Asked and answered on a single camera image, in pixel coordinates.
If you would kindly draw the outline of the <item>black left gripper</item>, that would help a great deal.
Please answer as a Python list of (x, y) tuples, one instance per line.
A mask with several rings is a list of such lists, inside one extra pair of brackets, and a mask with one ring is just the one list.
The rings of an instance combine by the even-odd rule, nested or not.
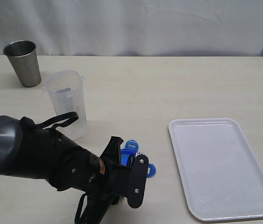
[(123, 139), (111, 136), (100, 157), (87, 153), (82, 157), (82, 200), (87, 205), (82, 212), (83, 224), (98, 224), (108, 208), (117, 204), (120, 197), (127, 198), (134, 207), (134, 155), (129, 155), (126, 166), (121, 164)]

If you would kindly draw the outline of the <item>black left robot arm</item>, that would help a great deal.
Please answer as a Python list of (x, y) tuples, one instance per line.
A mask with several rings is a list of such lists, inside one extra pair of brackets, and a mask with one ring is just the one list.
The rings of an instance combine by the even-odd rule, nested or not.
[(0, 116), (0, 175), (44, 179), (58, 191), (81, 190), (77, 224), (98, 224), (111, 205), (125, 197), (138, 208), (144, 198), (148, 158), (121, 163), (120, 137), (111, 137), (100, 156), (58, 131), (78, 119), (69, 112), (36, 124), (27, 117)]

